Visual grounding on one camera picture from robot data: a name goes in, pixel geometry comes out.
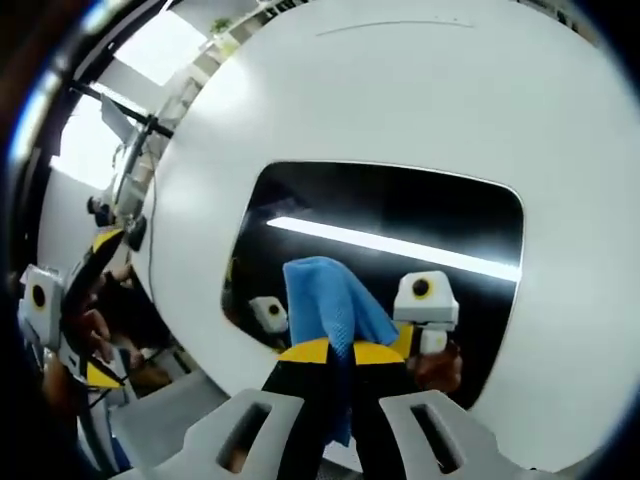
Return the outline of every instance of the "yellow stripe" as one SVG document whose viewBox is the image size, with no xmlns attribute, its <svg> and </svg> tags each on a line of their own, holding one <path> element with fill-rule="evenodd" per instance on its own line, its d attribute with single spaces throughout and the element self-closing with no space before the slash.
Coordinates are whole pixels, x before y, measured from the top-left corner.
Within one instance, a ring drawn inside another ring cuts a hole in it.
<svg viewBox="0 0 640 480">
<path fill-rule="evenodd" d="M 93 239 L 92 250 L 93 253 L 96 253 L 98 249 L 107 241 L 111 240 L 113 237 L 118 235 L 119 233 L 123 233 L 121 228 L 114 228 L 113 230 L 108 230 L 106 232 L 101 232 L 96 235 L 96 238 Z"/>
<path fill-rule="evenodd" d="M 398 327 L 398 338 L 389 345 L 389 348 L 398 352 L 402 358 L 407 359 L 411 356 L 414 327 L 410 323 L 397 323 L 396 327 Z"/>
<path fill-rule="evenodd" d="M 120 388 L 121 385 L 114 379 L 109 378 L 100 370 L 98 370 L 92 363 L 87 363 L 87 384 L 90 387 L 99 388 Z"/>
<path fill-rule="evenodd" d="M 318 338 L 310 342 L 299 343 L 278 357 L 280 362 L 327 363 L 329 339 Z"/>
<path fill-rule="evenodd" d="M 353 350 L 356 354 L 356 365 L 404 363 L 398 352 L 384 345 L 359 341 L 353 345 Z"/>
</svg>

